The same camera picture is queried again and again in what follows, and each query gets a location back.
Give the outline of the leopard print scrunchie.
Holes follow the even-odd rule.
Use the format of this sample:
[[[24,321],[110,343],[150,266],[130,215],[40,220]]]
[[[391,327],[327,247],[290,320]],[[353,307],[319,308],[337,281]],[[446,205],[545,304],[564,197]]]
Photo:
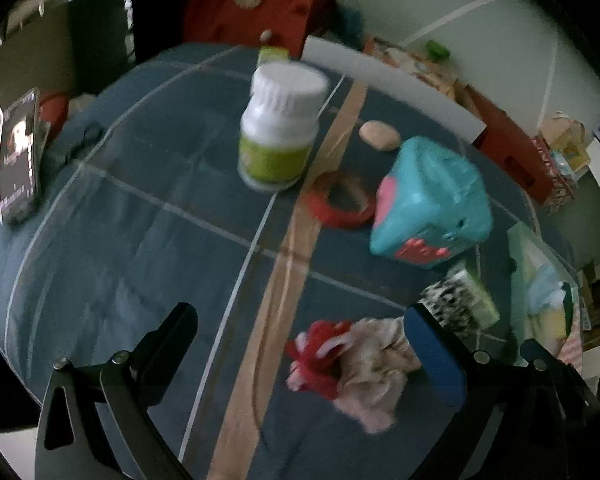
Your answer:
[[[428,285],[418,298],[434,319],[460,338],[477,327],[469,309],[474,297],[462,278],[444,278]]]

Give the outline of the red scrunchie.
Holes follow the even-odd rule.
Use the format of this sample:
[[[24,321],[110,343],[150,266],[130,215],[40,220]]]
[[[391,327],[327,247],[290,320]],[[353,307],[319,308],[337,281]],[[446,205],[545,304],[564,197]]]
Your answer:
[[[324,399],[338,398],[340,356],[354,343],[351,321],[314,322],[308,330],[286,342],[291,359],[286,385],[291,391],[313,391]]]

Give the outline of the beige gift bag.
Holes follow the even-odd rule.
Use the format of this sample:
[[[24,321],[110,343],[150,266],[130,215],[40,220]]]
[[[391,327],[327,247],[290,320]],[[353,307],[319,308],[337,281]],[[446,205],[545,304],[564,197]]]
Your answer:
[[[544,120],[539,132],[552,151],[562,153],[574,172],[590,163],[585,147],[586,129],[582,122],[563,112],[556,112]]]

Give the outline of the white green pill bottle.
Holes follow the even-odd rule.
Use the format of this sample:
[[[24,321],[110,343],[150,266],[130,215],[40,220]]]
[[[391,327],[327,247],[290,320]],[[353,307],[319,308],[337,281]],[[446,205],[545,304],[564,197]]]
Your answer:
[[[238,172],[246,185],[275,193],[300,179],[328,90],[327,77],[303,63],[269,62],[254,71],[238,141]]]

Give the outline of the yellow green scrub sponge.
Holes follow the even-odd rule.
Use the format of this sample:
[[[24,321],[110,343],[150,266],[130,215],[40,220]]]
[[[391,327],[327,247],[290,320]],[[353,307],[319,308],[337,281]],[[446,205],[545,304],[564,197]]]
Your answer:
[[[547,340],[566,340],[570,333],[572,315],[572,287],[568,282],[560,282],[558,289],[546,297],[539,314],[543,337]]]

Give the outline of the green tissue pack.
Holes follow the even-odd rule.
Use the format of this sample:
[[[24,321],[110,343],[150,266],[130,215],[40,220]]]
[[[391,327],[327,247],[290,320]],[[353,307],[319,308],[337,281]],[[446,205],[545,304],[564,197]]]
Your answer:
[[[487,330],[500,320],[500,312],[492,300],[490,292],[481,281],[464,266],[458,266],[452,278],[457,281],[466,295],[464,305],[475,319],[480,330]]]
[[[290,61],[289,51],[282,47],[260,47],[257,66],[268,63],[286,63]]]

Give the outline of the orange toy box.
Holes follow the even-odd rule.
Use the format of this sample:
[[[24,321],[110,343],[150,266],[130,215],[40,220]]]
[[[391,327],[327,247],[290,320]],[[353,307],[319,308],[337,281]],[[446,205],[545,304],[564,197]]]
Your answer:
[[[457,76],[440,64],[432,62],[420,54],[387,44],[376,37],[365,39],[363,52],[380,62],[402,70],[402,72],[428,84],[429,87],[435,88],[437,92],[452,101],[456,101]]]

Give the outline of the red handbag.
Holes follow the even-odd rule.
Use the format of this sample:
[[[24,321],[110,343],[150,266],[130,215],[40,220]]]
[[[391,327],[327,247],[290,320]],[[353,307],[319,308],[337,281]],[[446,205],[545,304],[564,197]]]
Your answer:
[[[328,29],[336,0],[190,0],[183,40],[282,48],[300,58],[306,38]]]

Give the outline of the teal square toy box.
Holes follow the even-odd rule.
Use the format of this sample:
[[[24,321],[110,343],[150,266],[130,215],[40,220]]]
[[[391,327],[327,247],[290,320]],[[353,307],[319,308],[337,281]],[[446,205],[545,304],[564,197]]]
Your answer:
[[[492,228],[478,168],[433,140],[413,136],[378,186],[370,252],[430,269],[484,242]]]

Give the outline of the pink beige cloth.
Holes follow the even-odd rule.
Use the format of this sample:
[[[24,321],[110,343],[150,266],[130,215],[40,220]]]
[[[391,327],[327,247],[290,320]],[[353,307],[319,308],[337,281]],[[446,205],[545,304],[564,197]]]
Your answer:
[[[340,356],[336,410],[358,422],[366,434],[382,434],[396,422],[407,376],[422,368],[400,318],[352,322],[354,343]]]

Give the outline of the beige makeup sponge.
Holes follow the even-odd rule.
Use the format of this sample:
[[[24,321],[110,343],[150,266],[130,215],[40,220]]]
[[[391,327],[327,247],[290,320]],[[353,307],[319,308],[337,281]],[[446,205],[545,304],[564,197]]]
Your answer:
[[[401,136],[396,128],[385,122],[370,120],[358,130],[361,139],[374,150],[380,152],[392,152],[401,145]]]

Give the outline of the pink white fuzzy cloth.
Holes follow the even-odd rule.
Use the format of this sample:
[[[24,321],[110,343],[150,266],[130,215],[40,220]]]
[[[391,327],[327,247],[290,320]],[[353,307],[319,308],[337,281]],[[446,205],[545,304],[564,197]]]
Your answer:
[[[579,374],[583,370],[583,350],[580,318],[574,318],[570,334],[558,352],[557,359],[571,365]]]

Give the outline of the light blue cloth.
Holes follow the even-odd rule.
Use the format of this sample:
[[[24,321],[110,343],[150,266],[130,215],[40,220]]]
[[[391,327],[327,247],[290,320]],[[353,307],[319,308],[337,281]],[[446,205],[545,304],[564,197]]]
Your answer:
[[[536,271],[526,291],[528,316],[538,316],[542,305],[550,292],[558,289],[563,282],[558,270],[550,263],[545,263]]]

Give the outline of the shallow teal cardboard tray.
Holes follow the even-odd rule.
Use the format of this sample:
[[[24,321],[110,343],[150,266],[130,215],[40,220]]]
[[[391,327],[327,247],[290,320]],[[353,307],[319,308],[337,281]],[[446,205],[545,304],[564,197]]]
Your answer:
[[[507,231],[512,272],[510,327],[517,344],[536,340],[583,370],[580,289],[553,249],[519,222]]]

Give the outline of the red cardboard box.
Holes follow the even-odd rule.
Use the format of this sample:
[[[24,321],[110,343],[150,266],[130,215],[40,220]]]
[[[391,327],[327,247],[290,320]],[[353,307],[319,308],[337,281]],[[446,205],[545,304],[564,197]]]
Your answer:
[[[486,125],[472,145],[505,171],[540,206],[552,194],[554,183],[530,136],[505,110],[474,87],[465,87],[465,96]]]

